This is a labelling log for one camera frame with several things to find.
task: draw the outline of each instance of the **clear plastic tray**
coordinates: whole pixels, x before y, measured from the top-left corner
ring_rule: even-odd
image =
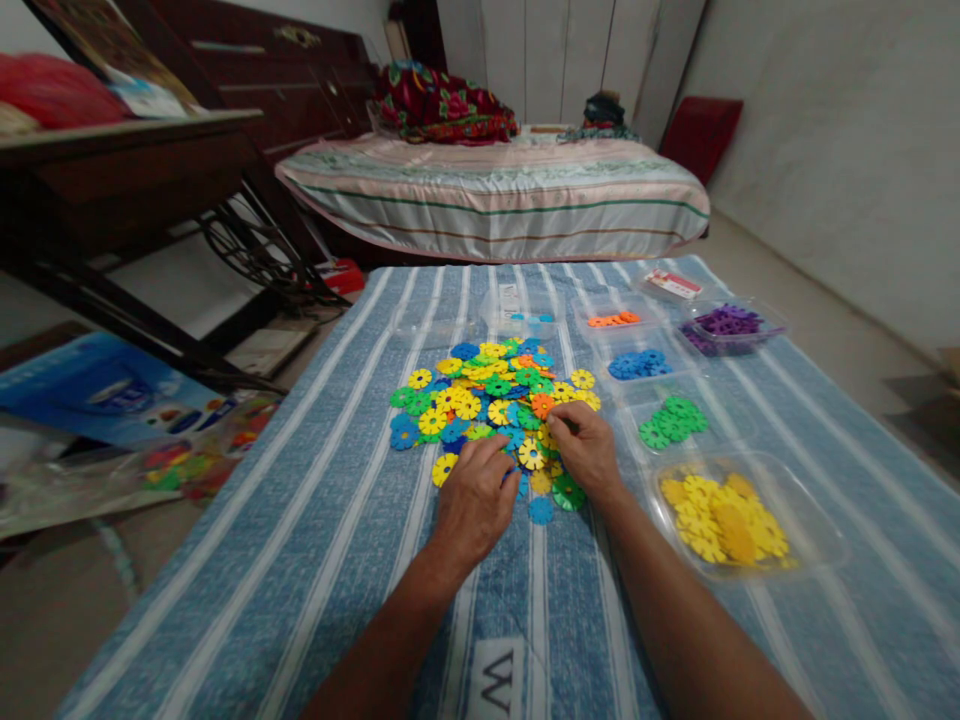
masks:
[[[596,375],[604,385],[610,388],[614,396],[621,394],[625,388],[634,385],[662,380],[675,373],[693,370],[697,362],[697,356],[688,349],[689,343],[676,328],[664,323],[644,323],[635,327],[627,327],[622,332],[603,335],[594,340],[592,345],[593,366]],[[644,350],[659,350],[662,352],[667,365],[673,368],[673,373],[632,380],[618,380],[610,374],[610,363],[614,358],[624,353],[643,352]]]
[[[426,324],[424,318],[430,310],[430,304],[437,301],[437,312],[443,307],[444,298],[418,298],[399,306],[393,312],[390,327],[393,334],[400,338],[407,347],[420,344],[423,349],[452,348],[460,342],[473,340],[477,334],[476,321],[468,318],[466,322],[434,320]]]
[[[707,417],[710,425],[683,442],[670,443],[658,450],[643,442],[638,433],[640,426],[663,408],[663,401],[668,397],[690,400]],[[737,440],[749,440],[757,432],[750,413],[722,385],[696,372],[661,375],[656,382],[625,390],[617,398],[617,404],[624,440],[639,445],[645,452],[663,457],[710,452]]]
[[[728,303],[757,313],[762,320],[760,332],[751,335],[715,335],[696,322],[696,318],[708,315]],[[760,349],[771,338],[787,335],[790,332],[787,319],[763,300],[755,297],[700,297],[684,303],[681,311],[684,317],[680,326],[681,333],[695,333],[701,345],[697,349],[707,357],[749,355]],[[690,342],[690,346],[697,347],[693,342]]]
[[[642,267],[640,272],[637,273],[637,276],[634,280],[634,284],[642,293],[644,293],[645,295],[648,295],[651,298],[654,298],[655,300],[662,300],[666,302],[680,304],[680,303],[688,302],[691,298],[686,298],[681,295],[676,295],[670,292],[669,290],[664,290],[659,285],[655,285],[654,283],[648,281],[646,279],[647,276],[654,270],[662,270],[664,272],[668,272],[673,275],[678,275],[682,277],[684,280],[688,280],[692,282],[694,285],[699,285],[701,290],[700,290],[700,294],[697,297],[701,297],[704,293],[716,292],[716,286],[712,282],[709,282],[699,277],[686,275],[682,272],[679,272],[678,270],[674,270],[668,267],[667,264],[664,262],[657,262],[657,263],[650,263]]]
[[[501,338],[520,337],[552,340],[566,322],[563,296],[556,303],[546,293],[525,295],[511,291],[512,285],[499,285],[488,290],[480,305],[480,317],[487,328]]]
[[[639,293],[621,293],[619,302],[608,297],[594,298],[588,296],[586,299],[577,298],[573,301],[571,307],[573,322],[577,330],[591,344],[611,337],[628,335],[632,330],[661,323],[657,319],[650,301]],[[608,325],[604,327],[592,327],[590,325],[591,318],[619,315],[624,311],[634,313],[640,318],[640,321],[629,325]]]
[[[714,564],[703,560],[680,539],[676,512],[663,496],[661,481],[699,475],[722,484],[731,473],[742,475],[753,485],[764,507],[780,523],[789,543],[782,559],[770,556],[754,566]],[[849,556],[843,535],[803,483],[783,462],[767,453],[730,449],[663,465],[647,476],[646,491],[654,520],[664,535],[712,581],[796,578],[818,568],[841,565]]]

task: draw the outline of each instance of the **wooden headboard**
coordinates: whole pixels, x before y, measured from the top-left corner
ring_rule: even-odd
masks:
[[[263,110],[249,135],[271,164],[319,138],[370,130],[377,69],[359,35],[217,0],[117,5],[204,106]]]

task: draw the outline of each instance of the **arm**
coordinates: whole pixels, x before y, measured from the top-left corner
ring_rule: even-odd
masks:
[[[384,718],[406,714],[427,651],[467,576],[513,517],[520,473],[496,435],[464,445],[440,490],[429,542],[363,635],[324,680],[301,718]]]
[[[564,464],[613,540],[633,617],[670,714],[810,717],[623,484],[613,431],[603,418],[577,402],[557,405],[548,422]]]

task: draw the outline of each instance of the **white door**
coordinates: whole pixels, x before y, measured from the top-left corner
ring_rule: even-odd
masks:
[[[520,122],[578,125],[587,98],[603,88],[620,93],[627,123],[659,143],[704,1],[438,0],[437,7],[447,69],[489,88]]]

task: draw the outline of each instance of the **red bag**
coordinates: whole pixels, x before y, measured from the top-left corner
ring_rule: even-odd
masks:
[[[92,72],[69,60],[0,54],[0,102],[49,129],[124,120],[127,109]]]

